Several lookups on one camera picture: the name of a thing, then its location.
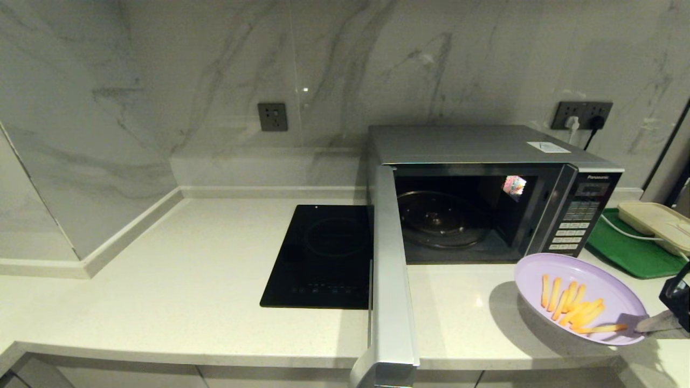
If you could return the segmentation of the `purple plastic plate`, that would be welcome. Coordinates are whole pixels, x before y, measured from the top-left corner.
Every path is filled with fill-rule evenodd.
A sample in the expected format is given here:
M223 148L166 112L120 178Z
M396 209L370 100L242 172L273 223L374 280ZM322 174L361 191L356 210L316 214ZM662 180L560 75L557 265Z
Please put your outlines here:
M605 309L596 319L585 327L595 327L609 324L626 324L625 321L633 316L648 316L639 297L628 286L610 273L577 258L562 254L538 253L524 257L515 266L514 280L520 295L537 316L549 322L551 327L563 333L572 334L589 342L608 346L626 346L643 341L645 335L628 330L616 333L577 334L566 325L559 324L559 320L552 320L554 312L548 312L541 307L542 275L549 276L550 292L556 277L561 277L560 297L570 282L586 285L583 302L594 302L603 298Z

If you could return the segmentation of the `microwave door with dark glass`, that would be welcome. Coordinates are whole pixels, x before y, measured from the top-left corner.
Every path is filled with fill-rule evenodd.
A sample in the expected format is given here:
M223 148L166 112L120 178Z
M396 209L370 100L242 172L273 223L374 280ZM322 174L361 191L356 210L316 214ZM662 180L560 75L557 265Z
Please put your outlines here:
M369 206L373 233L369 344L350 371L348 387L412 388L420 358L391 165L370 169Z

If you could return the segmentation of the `silver Panasonic microwave oven body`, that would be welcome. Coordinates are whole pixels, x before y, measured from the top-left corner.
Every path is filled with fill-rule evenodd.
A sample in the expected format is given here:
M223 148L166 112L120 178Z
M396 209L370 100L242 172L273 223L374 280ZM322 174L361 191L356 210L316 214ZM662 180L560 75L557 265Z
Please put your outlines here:
M543 153L527 142L551 142L571 153ZM375 165L394 167L397 197L445 192L490 217L488 236L468 248L433 249L403 240L409 265L514 264L537 253L575 256L624 172L527 126L370 126L367 145L369 174Z

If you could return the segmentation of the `green plastic tray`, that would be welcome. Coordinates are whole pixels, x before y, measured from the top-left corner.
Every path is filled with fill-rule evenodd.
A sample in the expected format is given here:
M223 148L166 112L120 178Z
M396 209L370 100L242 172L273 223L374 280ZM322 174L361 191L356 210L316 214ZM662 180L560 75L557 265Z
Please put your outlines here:
M643 235L618 218L618 209L605 209L586 244L587 250L603 262L638 279L676 275L687 262L654 241L636 240L619 233L604 218L628 234Z

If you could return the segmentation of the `beige lidded box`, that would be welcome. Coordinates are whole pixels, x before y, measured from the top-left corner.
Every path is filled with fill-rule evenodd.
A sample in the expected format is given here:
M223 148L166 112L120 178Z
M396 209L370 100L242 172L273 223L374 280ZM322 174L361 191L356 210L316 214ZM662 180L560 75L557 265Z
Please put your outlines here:
M643 235L655 238L668 253L690 258L690 218L654 202L623 202L618 218Z

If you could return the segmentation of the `grey cabinet door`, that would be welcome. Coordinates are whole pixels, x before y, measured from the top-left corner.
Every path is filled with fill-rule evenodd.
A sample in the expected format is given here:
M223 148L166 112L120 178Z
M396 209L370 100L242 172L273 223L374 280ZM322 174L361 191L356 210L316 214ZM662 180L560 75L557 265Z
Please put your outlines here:
M486 371L475 388L621 388L604 368Z

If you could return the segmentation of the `black induction cooktop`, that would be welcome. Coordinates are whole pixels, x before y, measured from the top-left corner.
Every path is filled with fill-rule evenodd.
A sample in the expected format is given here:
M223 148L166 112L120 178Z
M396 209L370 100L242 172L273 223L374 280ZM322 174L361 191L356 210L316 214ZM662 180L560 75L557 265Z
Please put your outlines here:
M260 305L367 310L372 260L365 205L300 204L295 207Z

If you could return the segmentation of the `grey corner cabinet panel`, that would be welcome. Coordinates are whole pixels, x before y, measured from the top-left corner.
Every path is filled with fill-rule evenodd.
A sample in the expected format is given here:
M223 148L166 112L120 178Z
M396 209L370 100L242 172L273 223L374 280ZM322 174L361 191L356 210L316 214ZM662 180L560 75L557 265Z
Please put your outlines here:
M0 374L0 388L75 388L53 364L37 356L24 356Z

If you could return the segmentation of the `dark door frame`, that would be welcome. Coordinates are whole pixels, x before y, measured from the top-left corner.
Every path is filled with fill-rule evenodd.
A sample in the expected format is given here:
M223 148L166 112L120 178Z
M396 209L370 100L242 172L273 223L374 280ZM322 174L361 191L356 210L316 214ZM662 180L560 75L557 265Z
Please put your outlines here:
M640 200L675 206L690 180L690 98L653 165Z

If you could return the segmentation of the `grey double wall socket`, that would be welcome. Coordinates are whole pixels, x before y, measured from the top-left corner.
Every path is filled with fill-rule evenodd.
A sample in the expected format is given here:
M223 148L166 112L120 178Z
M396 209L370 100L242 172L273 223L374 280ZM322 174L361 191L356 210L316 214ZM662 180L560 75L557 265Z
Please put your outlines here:
M561 101L555 111L550 124L552 130L567 130L565 121L570 116L579 117L579 130L589 130L588 122L591 118L601 115L609 117L613 108L613 101Z

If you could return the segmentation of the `grey single wall socket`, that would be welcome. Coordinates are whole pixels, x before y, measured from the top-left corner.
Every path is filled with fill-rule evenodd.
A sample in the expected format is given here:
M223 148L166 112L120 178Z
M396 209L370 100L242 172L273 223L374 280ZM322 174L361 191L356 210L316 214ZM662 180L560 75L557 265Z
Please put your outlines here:
M288 131L288 117L285 103L261 102L257 104L257 112L261 131Z

